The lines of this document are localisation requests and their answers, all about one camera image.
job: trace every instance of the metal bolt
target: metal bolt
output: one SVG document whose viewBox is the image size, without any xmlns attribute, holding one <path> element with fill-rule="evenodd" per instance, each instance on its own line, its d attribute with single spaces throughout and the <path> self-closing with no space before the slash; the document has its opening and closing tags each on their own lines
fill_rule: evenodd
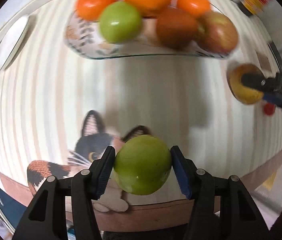
<svg viewBox="0 0 282 240">
<path fill-rule="evenodd" d="M 197 169 L 197 174 L 198 175 L 204 175 L 205 174 L 205 170 L 204 169 Z"/>
<path fill-rule="evenodd" d="M 48 182 L 53 182 L 55 179 L 56 179 L 55 176 L 49 176 L 49 177 L 47 178 L 47 181 L 48 181 Z"/>
<path fill-rule="evenodd" d="M 84 169 L 80 173 L 81 173 L 81 175 L 85 176 L 85 175 L 88 175 L 90 173 L 90 171 L 88 169 Z"/>
<path fill-rule="evenodd" d="M 232 175 L 231 180 L 234 181 L 234 182 L 238 182 L 240 179 L 237 175 Z"/>
</svg>

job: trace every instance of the cat whiskers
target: cat whiskers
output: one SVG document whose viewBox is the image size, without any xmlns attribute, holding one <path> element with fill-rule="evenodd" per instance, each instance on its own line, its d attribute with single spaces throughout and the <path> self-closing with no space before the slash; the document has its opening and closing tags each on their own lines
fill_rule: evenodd
<svg viewBox="0 0 282 240">
<path fill-rule="evenodd" d="M 91 165 L 91 162 L 88 161 L 86 158 L 84 158 L 83 156 L 81 156 L 80 154 L 76 153 L 76 152 L 73 152 L 73 151 L 70 151 L 72 153 L 73 156 L 69 156 L 68 157 L 68 163 L 72 163 L 72 164 L 76 164 L 76 165 L 82 165 L 82 166 L 90 166 Z"/>
</svg>

